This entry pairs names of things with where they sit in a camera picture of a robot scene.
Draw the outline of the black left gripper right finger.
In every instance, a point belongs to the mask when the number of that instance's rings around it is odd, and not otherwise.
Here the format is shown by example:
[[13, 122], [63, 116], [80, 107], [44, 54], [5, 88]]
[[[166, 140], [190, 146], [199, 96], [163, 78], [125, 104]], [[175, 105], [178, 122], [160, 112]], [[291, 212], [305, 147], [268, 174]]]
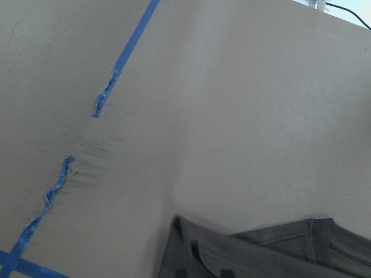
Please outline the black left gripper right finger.
[[232, 269], [221, 269], [220, 277], [221, 278], [232, 278]]

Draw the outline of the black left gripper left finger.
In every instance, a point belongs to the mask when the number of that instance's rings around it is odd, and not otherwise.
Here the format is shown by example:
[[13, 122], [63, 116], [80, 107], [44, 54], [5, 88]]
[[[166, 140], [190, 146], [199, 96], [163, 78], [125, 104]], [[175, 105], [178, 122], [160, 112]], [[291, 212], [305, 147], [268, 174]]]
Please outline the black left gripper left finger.
[[176, 269], [174, 278], [187, 278], [187, 269]]

